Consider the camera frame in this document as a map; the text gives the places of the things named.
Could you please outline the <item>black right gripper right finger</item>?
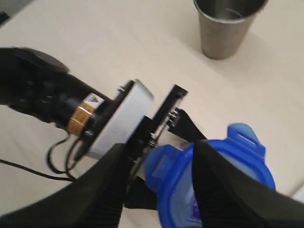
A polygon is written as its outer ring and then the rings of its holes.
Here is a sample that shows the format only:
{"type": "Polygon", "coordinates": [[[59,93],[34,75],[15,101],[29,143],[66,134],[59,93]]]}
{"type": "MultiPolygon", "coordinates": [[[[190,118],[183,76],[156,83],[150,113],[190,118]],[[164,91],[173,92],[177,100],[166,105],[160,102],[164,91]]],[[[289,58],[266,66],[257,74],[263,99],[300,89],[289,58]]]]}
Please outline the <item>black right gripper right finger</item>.
{"type": "Polygon", "coordinates": [[[192,182],[204,228],[302,228],[304,205],[254,180],[206,141],[193,147],[192,182]]]}

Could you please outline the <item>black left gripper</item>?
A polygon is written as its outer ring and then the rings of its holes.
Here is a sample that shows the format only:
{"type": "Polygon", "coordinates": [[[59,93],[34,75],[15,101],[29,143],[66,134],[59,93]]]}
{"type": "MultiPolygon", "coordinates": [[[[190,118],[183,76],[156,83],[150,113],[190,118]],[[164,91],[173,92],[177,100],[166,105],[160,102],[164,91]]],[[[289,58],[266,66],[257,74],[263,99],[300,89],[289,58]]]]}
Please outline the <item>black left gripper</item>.
{"type": "MultiPolygon", "coordinates": [[[[104,111],[96,114],[94,122],[86,129],[83,135],[83,155],[87,156],[90,147],[115,111],[118,110],[118,107],[131,91],[133,85],[134,80],[130,80],[120,87],[118,95],[109,106],[104,111]]],[[[152,119],[146,115],[143,117],[128,141],[123,143],[130,148],[131,158],[136,160],[142,156],[146,148],[156,147],[160,135],[168,127],[170,133],[190,143],[207,139],[190,116],[183,109],[178,108],[187,93],[187,90],[184,88],[174,85],[154,117],[152,119]]]]}

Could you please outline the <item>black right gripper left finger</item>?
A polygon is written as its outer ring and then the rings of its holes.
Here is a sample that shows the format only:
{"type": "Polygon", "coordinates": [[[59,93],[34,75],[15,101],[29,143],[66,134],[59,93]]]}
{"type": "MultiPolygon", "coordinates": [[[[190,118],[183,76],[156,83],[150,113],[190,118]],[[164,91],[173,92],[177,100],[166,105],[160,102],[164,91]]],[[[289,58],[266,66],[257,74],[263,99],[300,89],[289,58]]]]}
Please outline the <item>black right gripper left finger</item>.
{"type": "Polygon", "coordinates": [[[115,144],[92,168],[60,191],[1,216],[2,228],[116,228],[132,161],[115,144]]]}

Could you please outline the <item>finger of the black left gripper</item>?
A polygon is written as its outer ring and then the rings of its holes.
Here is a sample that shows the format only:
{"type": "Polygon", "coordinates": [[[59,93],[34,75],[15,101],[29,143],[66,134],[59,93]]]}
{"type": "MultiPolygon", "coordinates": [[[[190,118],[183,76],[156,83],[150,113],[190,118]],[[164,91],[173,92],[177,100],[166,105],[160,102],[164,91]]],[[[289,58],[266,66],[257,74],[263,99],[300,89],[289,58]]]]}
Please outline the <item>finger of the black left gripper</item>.
{"type": "Polygon", "coordinates": [[[144,179],[136,177],[128,189],[124,207],[157,210],[157,195],[149,189],[144,179]]]}

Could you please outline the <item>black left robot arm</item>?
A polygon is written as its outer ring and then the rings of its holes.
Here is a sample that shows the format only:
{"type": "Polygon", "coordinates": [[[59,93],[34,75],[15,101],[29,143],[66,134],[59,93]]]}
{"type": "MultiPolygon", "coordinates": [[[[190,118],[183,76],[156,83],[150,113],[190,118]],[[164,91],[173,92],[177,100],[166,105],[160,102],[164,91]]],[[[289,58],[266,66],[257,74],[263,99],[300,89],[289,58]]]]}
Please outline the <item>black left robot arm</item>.
{"type": "Polygon", "coordinates": [[[67,176],[83,157],[98,159],[88,178],[74,180],[67,195],[78,212],[112,210],[115,203],[121,208],[134,163],[157,143],[164,129],[188,142],[205,138],[178,108],[186,94],[175,85],[155,116],[148,118],[153,95],[139,80],[128,81],[110,99],[44,52],[26,47],[0,50],[1,105],[53,123],[76,137],[80,147],[67,154],[67,176]]]}

